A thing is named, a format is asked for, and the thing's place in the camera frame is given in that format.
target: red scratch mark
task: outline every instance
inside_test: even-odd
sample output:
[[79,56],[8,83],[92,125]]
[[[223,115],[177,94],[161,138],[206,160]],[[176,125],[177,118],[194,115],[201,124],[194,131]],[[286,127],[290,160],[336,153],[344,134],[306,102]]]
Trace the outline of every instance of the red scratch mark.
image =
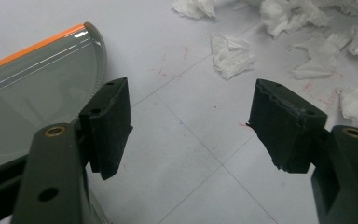
[[344,75],[342,75],[341,73],[339,73],[338,71],[335,71],[333,73],[333,75],[338,75],[341,79],[344,78]]
[[185,51],[185,56],[184,56],[184,60],[187,59],[187,54],[188,54],[188,47],[185,47],[186,51]]
[[337,96],[337,92],[333,91],[327,100],[320,99],[319,101],[326,105],[332,105],[334,103],[334,100],[336,99],[336,96]]
[[310,90],[312,89],[313,81],[310,80],[308,84],[304,87],[304,91],[307,93],[310,93]]

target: floor tile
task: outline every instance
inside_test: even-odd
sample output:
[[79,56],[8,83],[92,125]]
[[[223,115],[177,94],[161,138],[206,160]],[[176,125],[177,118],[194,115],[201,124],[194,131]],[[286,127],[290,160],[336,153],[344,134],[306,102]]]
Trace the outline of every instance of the floor tile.
[[210,56],[157,91],[157,95],[224,162],[254,134],[245,125],[252,105],[252,79],[242,74],[223,80],[214,71]]
[[113,223],[158,223],[221,164],[155,95],[132,125],[117,175],[90,175],[91,189]]
[[276,222],[222,167],[161,222],[173,223]]
[[310,176],[277,170],[255,136],[224,166],[278,222],[318,223]]

